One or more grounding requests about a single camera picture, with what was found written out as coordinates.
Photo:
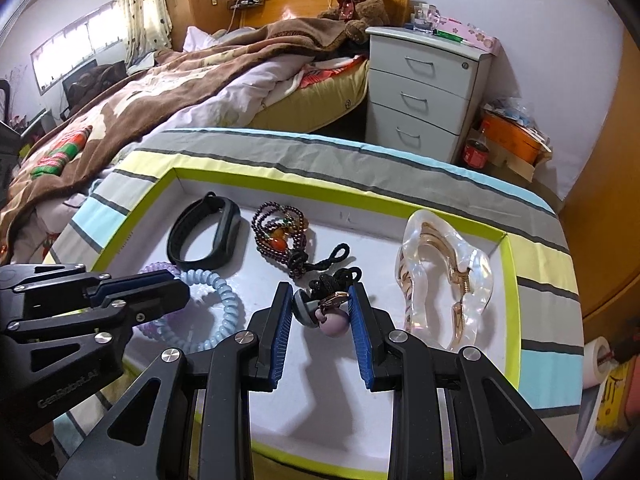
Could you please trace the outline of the lime green shallow box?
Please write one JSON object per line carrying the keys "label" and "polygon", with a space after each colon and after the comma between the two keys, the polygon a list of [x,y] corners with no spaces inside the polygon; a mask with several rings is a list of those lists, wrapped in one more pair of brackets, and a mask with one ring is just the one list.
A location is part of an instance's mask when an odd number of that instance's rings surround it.
{"label": "lime green shallow box", "polygon": [[[94,264],[114,275],[168,261],[168,234],[194,200],[213,192],[233,200],[241,225],[233,257],[221,269],[240,298],[239,321],[291,280],[294,312],[285,370],[273,393],[250,398],[255,452],[293,468],[344,479],[387,474],[390,393],[372,393],[360,377],[352,337],[326,336],[317,312],[329,296],[360,283],[373,307],[405,330],[396,259],[416,206],[380,194],[322,188],[296,180],[171,169],[160,180],[114,172],[91,197],[82,224],[99,245]],[[483,220],[426,206],[488,255],[494,291],[473,346],[510,382],[521,368],[520,300],[506,232]],[[300,263],[303,274],[291,276]]]}

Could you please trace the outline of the brown teddy bear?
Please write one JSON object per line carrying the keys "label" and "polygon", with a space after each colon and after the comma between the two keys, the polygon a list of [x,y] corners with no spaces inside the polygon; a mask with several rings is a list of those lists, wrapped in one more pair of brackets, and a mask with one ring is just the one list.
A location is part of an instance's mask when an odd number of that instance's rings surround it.
{"label": "brown teddy bear", "polygon": [[336,0],[336,6],[322,11],[318,18],[344,22],[345,34],[355,44],[368,41],[369,27],[390,24],[383,0]]}

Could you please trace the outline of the yellow pillow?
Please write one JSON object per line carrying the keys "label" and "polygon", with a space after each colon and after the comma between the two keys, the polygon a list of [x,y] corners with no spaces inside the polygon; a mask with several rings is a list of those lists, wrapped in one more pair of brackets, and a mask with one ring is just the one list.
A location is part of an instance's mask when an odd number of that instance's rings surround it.
{"label": "yellow pillow", "polygon": [[366,99],[369,61],[310,86],[257,113],[248,128],[311,133],[343,118]]}

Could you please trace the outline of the wooden headboard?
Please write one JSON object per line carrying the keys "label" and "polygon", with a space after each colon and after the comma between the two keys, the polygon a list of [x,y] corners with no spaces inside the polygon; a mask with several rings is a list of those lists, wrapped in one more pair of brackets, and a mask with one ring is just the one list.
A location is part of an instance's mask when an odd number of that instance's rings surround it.
{"label": "wooden headboard", "polygon": [[[336,0],[262,0],[257,6],[241,10],[241,27],[259,28],[272,22],[289,18],[314,18],[320,12],[335,6]],[[409,21],[410,0],[383,0],[392,26]]]}

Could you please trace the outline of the black fitness wristband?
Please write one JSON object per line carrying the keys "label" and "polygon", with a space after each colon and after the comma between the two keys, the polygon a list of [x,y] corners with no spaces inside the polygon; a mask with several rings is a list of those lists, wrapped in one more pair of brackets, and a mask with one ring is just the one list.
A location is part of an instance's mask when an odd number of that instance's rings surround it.
{"label": "black fitness wristband", "polygon": [[[171,227],[166,254],[168,260],[181,271],[217,270],[229,263],[233,257],[241,225],[239,206],[227,197],[213,192],[183,209]],[[188,256],[188,247],[197,240],[204,245],[208,235],[208,252],[201,250],[201,258]]]}

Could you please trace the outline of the large wooden wardrobe right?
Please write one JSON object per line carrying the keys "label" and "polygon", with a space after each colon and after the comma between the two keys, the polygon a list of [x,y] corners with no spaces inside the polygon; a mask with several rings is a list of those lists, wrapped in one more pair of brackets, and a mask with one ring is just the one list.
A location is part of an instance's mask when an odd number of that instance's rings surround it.
{"label": "large wooden wardrobe right", "polygon": [[560,219],[585,341],[624,338],[639,324],[639,48],[629,32],[600,138]]}

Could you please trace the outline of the white paper roll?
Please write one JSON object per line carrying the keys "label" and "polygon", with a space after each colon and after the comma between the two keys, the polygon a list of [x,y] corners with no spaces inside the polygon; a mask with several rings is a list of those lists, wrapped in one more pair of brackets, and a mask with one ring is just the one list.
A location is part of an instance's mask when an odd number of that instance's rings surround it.
{"label": "white paper roll", "polygon": [[589,389],[605,381],[610,372],[611,348],[604,337],[589,341],[582,357],[582,388]]}

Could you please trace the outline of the red soda bottle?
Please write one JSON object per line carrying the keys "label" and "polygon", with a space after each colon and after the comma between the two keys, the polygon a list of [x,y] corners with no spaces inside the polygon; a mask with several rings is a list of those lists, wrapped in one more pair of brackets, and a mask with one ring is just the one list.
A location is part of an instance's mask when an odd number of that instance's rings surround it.
{"label": "red soda bottle", "polygon": [[477,171],[483,170],[488,162],[489,153],[485,137],[478,131],[471,130],[462,152],[462,162],[465,166]]}

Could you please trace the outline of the brown patterned blanket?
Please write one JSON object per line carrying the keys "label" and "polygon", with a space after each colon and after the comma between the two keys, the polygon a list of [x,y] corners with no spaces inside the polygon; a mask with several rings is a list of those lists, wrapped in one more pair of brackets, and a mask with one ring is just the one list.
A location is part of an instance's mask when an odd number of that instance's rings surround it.
{"label": "brown patterned blanket", "polygon": [[[35,206],[79,191],[122,148],[141,140],[179,110],[216,96],[231,81],[280,54],[330,54],[345,39],[343,22],[293,18],[201,51],[158,51],[157,66],[113,84],[30,150],[9,184],[8,202],[1,209],[1,262],[10,262],[17,230]],[[79,155],[59,174],[34,177],[32,170],[54,144],[76,132],[87,136]]]}

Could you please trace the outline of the orange storage box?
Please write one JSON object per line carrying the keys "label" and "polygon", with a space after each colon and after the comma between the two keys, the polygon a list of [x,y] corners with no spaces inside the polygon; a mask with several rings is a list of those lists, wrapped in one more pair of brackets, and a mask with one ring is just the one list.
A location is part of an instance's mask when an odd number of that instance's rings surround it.
{"label": "orange storage box", "polygon": [[529,165],[552,159],[552,147],[537,129],[523,127],[500,115],[484,112],[480,133]]}

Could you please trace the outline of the pink floral box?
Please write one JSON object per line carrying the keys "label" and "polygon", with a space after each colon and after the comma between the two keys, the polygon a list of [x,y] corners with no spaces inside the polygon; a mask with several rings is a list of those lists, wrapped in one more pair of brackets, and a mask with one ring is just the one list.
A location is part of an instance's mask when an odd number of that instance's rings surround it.
{"label": "pink floral box", "polygon": [[501,49],[497,37],[488,35],[487,32],[472,24],[464,24],[455,18],[440,16],[434,24],[434,31],[440,36],[452,37],[454,41],[462,42],[467,46],[477,48],[491,55],[497,56]]}

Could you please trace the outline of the floral curtain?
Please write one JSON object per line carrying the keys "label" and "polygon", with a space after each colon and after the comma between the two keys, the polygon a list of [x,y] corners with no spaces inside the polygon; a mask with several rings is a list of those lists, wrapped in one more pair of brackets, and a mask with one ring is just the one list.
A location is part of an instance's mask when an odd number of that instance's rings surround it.
{"label": "floral curtain", "polygon": [[171,45],[172,23],[166,0],[115,0],[124,19],[126,64]]}

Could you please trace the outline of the striped tablecloth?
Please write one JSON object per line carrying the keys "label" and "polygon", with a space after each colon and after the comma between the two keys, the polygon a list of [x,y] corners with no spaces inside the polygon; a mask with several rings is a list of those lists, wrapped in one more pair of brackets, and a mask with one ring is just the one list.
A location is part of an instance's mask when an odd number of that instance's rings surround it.
{"label": "striped tablecloth", "polygon": [[[250,218],[262,203],[291,204],[310,223],[310,252],[337,244],[363,272],[371,301],[404,320],[395,260],[408,218],[434,211],[489,256],[495,288],[477,345],[564,446],[582,395],[582,316],[559,219],[532,192],[405,152],[321,136],[258,130],[165,131],[130,151],[70,220],[49,262],[126,275],[166,257],[171,225],[214,192]],[[274,393],[250,398],[259,463],[381,479],[392,396],[370,393],[349,338],[294,326]]]}

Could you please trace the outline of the clear pink hair claw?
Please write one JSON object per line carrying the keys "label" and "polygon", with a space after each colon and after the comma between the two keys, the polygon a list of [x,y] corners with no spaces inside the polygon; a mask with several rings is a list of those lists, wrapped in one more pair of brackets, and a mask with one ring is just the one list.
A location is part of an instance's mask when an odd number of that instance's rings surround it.
{"label": "clear pink hair claw", "polygon": [[450,352],[475,344],[494,291],[488,255],[420,209],[407,221],[395,274],[407,332]]}

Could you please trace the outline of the grey bedside drawer cabinet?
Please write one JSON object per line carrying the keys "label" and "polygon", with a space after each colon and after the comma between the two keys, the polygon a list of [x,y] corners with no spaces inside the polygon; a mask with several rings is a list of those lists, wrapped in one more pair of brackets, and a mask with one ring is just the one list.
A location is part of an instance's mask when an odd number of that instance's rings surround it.
{"label": "grey bedside drawer cabinet", "polygon": [[453,162],[480,106],[492,55],[399,27],[370,27],[370,144]]}

